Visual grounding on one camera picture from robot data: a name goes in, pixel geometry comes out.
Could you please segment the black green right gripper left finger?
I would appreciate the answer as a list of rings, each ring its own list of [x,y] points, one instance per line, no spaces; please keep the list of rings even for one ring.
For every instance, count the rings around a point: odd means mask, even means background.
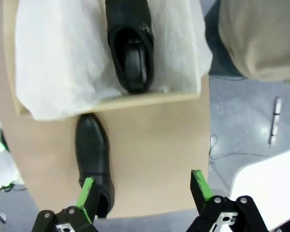
[[[94,178],[86,178],[76,205],[62,209],[40,211],[32,232],[96,232],[93,225],[99,204]]]

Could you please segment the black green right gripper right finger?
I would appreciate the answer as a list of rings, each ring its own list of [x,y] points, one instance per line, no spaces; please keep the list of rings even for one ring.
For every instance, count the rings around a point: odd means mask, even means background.
[[[228,197],[214,195],[202,171],[191,171],[190,191],[199,215],[188,232],[213,232],[222,226],[229,227],[232,232],[268,231],[251,197],[240,196],[232,201]]]

